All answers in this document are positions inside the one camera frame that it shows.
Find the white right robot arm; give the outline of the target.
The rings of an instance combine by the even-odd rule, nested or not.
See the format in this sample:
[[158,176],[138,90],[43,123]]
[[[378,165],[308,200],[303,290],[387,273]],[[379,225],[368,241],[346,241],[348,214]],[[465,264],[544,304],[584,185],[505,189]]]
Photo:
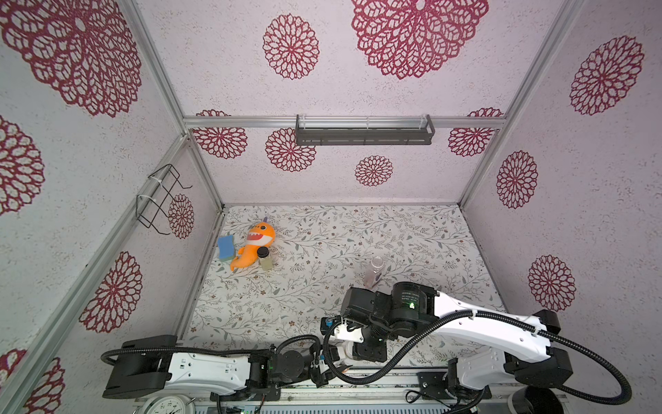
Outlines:
[[572,376],[568,353],[546,338],[560,330],[553,312],[530,317],[498,312],[490,319],[480,317],[482,310],[413,282],[398,282],[391,293],[351,288],[342,303],[340,324],[329,333],[343,342],[348,358],[369,362],[386,362],[389,341],[418,334],[484,345],[482,353],[448,362],[444,382],[453,396],[498,383],[558,388]]

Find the black capped square bottle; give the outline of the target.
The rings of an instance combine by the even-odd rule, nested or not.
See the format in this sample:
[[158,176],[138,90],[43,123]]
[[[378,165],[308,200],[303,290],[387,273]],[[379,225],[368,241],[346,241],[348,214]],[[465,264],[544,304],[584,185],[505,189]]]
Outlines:
[[273,269],[273,261],[270,248],[266,246],[259,247],[257,250],[259,264],[264,271]]

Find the orange shark plush toy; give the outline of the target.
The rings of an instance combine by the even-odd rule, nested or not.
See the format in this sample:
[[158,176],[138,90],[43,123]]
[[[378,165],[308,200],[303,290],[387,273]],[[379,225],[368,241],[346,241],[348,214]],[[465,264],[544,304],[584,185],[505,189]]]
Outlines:
[[230,263],[230,271],[251,267],[258,260],[258,250],[269,248],[275,240],[275,229],[268,222],[262,221],[248,231],[246,242],[239,248],[236,257]]

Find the white dial gauge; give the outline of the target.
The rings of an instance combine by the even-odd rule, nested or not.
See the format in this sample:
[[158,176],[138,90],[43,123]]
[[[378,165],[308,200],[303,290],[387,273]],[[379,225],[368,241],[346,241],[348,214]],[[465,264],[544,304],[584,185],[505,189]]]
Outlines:
[[150,398],[137,411],[138,414],[195,414],[192,398],[175,394]]

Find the blue green sponge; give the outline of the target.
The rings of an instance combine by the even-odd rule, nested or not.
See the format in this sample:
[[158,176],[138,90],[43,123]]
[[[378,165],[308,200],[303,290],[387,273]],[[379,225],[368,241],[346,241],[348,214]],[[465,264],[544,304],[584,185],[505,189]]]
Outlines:
[[221,236],[217,239],[217,259],[221,262],[234,260],[235,246],[234,236]]

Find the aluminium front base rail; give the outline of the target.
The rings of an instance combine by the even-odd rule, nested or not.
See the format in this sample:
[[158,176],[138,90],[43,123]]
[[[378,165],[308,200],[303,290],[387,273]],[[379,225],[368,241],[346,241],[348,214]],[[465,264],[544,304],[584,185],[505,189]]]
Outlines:
[[209,391],[159,391],[132,401],[133,412],[150,398],[180,394],[192,398],[196,413],[445,413],[457,403],[446,386],[444,367],[397,367],[370,385],[331,379],[270,391],[265,398],[214,397]]

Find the grey wall shelf rail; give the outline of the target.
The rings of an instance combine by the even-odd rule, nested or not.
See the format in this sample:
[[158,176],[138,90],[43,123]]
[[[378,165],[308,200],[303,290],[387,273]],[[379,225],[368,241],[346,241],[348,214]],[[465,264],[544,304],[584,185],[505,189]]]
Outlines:
[[323,128],[307,127],[297,116],[295,138],[299,146],[428,146],[436,133],[430,116],[415,128]]

